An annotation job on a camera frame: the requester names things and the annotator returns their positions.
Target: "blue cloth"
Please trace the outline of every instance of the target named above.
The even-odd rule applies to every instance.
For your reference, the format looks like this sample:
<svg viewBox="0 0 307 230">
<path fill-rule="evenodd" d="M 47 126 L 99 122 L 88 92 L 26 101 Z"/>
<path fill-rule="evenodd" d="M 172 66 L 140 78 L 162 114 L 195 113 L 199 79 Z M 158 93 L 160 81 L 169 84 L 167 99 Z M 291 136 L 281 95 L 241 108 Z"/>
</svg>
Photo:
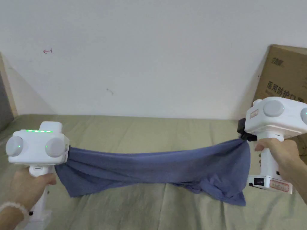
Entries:
<svg viewBox="0 0 307 230">
<path fill-rule="evenodd" d="M 56 172 L 71 197 L 136 183 L 171 183 L 245 206 L 250 149 L 241 139 L 174 152 L 118 154 L 70 147 Z"/>
</svg>

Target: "white wall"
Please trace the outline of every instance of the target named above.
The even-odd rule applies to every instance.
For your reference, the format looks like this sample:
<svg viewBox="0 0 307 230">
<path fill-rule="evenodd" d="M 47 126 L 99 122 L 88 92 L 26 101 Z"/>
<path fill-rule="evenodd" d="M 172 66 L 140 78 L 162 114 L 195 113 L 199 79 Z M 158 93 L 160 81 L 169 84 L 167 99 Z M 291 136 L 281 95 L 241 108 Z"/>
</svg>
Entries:
<svg viewBox="0 0 307 230">
<path fill-rule="evenodd" d="M 307 47 L 302 0 L 0 6 L 0 51 L 19 114 L 241 118 L 267 46 Z"/>
</svg>

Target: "hand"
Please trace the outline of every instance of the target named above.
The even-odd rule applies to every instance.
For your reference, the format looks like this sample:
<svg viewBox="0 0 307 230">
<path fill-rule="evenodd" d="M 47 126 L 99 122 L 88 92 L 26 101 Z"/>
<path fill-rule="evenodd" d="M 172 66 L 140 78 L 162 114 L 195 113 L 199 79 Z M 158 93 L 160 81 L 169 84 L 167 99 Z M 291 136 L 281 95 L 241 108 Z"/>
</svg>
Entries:
<svg viewBox="0 0 307 230">
<path fill-rule="evenodd" d="M 11 182 L 10 201 L 23 205 L 27 210 L 37 203 L 46 185 L 55 185 L 56 176 L 52 173 L 33 177 L 29 167 L 17 171 Z"/>
<path fill-rule="evenodd" d="M 288 164 L 294 161 L 300 161 L 300 155 L 295 141 L 285 140 L 280 142 L 276 138 L 260 139 L 255 147 L 255 151 L 262 151 L 269 148 L 273 158 L 279 166 L 281 177 L 289 181 Z"/>
</svg>

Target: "brown cardboard box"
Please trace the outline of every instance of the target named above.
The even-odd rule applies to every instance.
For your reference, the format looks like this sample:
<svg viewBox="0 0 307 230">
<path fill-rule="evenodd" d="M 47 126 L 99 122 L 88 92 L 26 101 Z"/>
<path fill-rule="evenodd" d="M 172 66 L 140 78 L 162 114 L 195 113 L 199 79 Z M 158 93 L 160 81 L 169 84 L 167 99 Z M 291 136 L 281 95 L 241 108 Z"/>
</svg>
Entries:
<svg viewBox="0 0 307 230">
<path fill-rule="evenodd" d="M 307 102 L 307 48 L 270 46 L 254 100 L 271 96 Z M 307 163 L 307 134 L 292 139 Z"/>
</svg>

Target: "white handheld gripper device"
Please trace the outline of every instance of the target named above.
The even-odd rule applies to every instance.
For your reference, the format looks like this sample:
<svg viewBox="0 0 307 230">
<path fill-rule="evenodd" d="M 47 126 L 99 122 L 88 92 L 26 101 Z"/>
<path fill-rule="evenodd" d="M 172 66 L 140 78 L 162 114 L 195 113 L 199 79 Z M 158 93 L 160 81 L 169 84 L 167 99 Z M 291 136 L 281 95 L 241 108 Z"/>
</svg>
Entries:
<svg viewBox="0 0 307 230">
<path fill-rule="evenodd" d="M 256 100 L 245 118 L 245 132 L 257 139 L 286 138 L 307 133 L 307 104 L 280 97 Z M 279 174 L 269 148 L 261 153 L 260 175 L 250 175 L 248 185 L 292 194 L 292 184 Z"/>
<path fill-rule="evenodd" d="M 38 177 L 53 171 L 54 165 L 67 161 L 69 139 L 62 134 L 59 122 L 44 121 L 39 130 L 14 132 L 6 144 L 9 162 L 29 165 L 29 173 Z M 29 211 L 26 229 L 44 229 L 51 217 L 51 210 L 45 210 L 47 187 L 35 206 Z"/>
</svg>

